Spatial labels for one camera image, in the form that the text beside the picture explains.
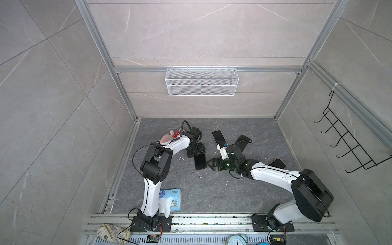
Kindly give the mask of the blue round clock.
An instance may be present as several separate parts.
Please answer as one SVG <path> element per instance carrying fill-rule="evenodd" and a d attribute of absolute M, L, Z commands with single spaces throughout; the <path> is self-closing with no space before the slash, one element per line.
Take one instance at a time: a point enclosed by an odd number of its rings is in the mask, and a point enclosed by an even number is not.
<path fill-rule="evenodd" d="M 227 245 L 247 245 L 248 238 L 245 235 L 233 235 L 227 239 Z"/>

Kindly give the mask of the crumpled patterned cloth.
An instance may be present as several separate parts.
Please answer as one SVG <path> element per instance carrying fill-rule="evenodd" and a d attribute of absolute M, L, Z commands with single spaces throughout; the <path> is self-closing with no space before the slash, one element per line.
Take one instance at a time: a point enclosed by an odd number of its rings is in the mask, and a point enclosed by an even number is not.
<path fill-rule="evenodd" d="M 126 228 L 102 224 L 97 230 L 97 237 L 107 242 L 124 245 L 130 241 L 131 232 Z"/>

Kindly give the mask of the blue tissue pack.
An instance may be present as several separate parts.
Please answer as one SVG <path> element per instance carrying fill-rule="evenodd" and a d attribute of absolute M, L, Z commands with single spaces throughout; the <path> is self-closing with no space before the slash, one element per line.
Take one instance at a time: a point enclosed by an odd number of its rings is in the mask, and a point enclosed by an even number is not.
<path fill-rule="evenodd" d="M 181 210 L 181 190 L 161 190 L 159 193 L 159 214 L 169 218 L 172 212 Z"/>

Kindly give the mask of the black phone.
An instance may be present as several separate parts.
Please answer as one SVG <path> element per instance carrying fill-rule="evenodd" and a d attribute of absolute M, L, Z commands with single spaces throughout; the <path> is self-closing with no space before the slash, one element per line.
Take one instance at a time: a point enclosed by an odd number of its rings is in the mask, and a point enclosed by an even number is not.
<path fill-rule="evenodd" d="M 194 155 L 195 169 L 202 170 L 207 167 L 205 154 Z"/>
<path fill-rule="evenodd" d="M 237 141 L 235 142 L 235 146 L 237 146 L 242 152 L 246 148 L 248 144 L 250 144 L 252 140 L 245 135 L 241 135 Z"/>

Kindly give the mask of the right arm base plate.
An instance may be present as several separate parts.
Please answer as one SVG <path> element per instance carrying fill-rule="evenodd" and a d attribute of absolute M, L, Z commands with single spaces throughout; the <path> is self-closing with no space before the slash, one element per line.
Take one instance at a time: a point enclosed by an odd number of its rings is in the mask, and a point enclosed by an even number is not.
<path fill-rule="evenodd" d="M 294 232 L 292 222 L 282 224 L 275 218 L 268 215 L 252 214 L 250 216 L 251 223 L 255 232 L 279 231 L 279 232 Z"/>

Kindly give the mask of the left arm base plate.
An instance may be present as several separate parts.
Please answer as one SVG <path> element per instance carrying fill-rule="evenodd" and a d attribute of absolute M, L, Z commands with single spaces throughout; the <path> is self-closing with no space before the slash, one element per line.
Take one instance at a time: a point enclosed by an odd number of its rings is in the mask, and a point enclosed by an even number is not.
<path fill-rule="evenodd" d="M 173 217 L 170 215 L 166 218 L 163 215 L 159 215 L 157 217 L 157 224 L 151 228 L 149 225 L 146 225 L 138 216 L 134 216 L 132 218 L 130 231 L 131 232 L 170 232 L 172 228 L 172 220 Z"/>

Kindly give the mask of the black phone tilted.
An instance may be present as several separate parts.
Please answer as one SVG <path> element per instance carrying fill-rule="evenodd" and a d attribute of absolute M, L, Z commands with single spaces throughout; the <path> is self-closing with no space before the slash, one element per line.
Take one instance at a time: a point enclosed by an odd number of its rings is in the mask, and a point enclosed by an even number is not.
<path fill-rule="evenodd" d="M 242 152 L 246 148 L 248 144 L 250 144 L 252 140 L 245 135 L 241 135 L 237 141 L 235 142 L 235 146 L 237 146 Z"/>

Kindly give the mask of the aluminium mounting rail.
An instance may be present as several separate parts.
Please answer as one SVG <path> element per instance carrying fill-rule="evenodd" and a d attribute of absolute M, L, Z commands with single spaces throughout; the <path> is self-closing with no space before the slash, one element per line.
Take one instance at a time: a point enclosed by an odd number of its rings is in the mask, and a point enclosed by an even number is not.
<path fill-rule="evenodd" d="M 221 213 L 221 214 L 172 214 L 171 233 L 268 233 L 255 232 L 251 223 L 252 214 Z M 93 214 L 82 227 L 86 234 L 94 234 L 102 224 L 117 227 L 131 227 L 132 218 L 126 214 Z M 323 218 L 321 222 L 313 222 L 301 218 L 292 222 L 294 232 L 298 234 L 335 234 L 339 233 L 331 218 Z"/>

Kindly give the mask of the phone near right arm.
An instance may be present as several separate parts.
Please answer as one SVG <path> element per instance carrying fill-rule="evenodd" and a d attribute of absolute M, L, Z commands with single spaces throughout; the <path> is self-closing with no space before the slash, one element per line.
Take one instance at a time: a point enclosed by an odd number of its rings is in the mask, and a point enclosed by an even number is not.
<path fill-rule="evenodd" d="M 268 164 L 270 167 L 275 167 L 279 169 L 286 169 L 287 165 L 279 158 L 273 160 L 271 163 Z"/>

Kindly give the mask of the pink pig plush toy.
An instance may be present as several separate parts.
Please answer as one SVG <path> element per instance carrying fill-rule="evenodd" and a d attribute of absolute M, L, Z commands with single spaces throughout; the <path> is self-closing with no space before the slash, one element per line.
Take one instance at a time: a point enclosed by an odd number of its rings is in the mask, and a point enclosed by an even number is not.
<path fill-rule="evenodd" d="M 160 140 L 161 145 L 166 145 L 173 142 L 175 139 L 179 138 L 181 135 L 180 131 L 175 132 L 174 130 L 170 130 L 168 134 L 163 135 Z"/>

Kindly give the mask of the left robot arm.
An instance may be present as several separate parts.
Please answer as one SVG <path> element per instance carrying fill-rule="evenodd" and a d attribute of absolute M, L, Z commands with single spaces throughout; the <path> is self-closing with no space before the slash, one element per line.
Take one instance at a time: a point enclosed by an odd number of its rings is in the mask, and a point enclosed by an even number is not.
<path fill-rule="evenodd" d="M 146 231 L 154 231 L 158 226 L 159 193 L 162 182 L 169 173 L 173 156 L 186 150 L 187 156 L 194 158 L 197 170 L 207 167 L 205 147 L 201 139 L 202 132 L 199 128 L 190 127 L 189 131 L 185 131 L 181 127 L 178 132 L 171 130 L 161 140 L 147 146 L 140 167 L 145 183 L 144 202 L 134 219 Z"/>

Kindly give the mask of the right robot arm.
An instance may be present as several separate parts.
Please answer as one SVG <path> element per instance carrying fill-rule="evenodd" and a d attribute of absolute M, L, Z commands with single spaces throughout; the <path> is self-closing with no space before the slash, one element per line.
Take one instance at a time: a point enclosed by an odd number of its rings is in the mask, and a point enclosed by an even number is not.
<path fill-rule="evenodd" d="M 312 170 L 286 170 L 286 165 L 280 159 L 270 164 L 247 159 L 242 149 L 234 145 L 220 151 L 222 157 L 206 162 L 212 170 L 234 171 L 239 174 L 239 178 L 263 181 L 293 194 L 293 200 L 277 204 L 268 212 L 265 221 L 270 230 L 280 229 L 285 224 L 304 217 L 320 222 L 329 214 L 328 208 L 334 196 Z"/>

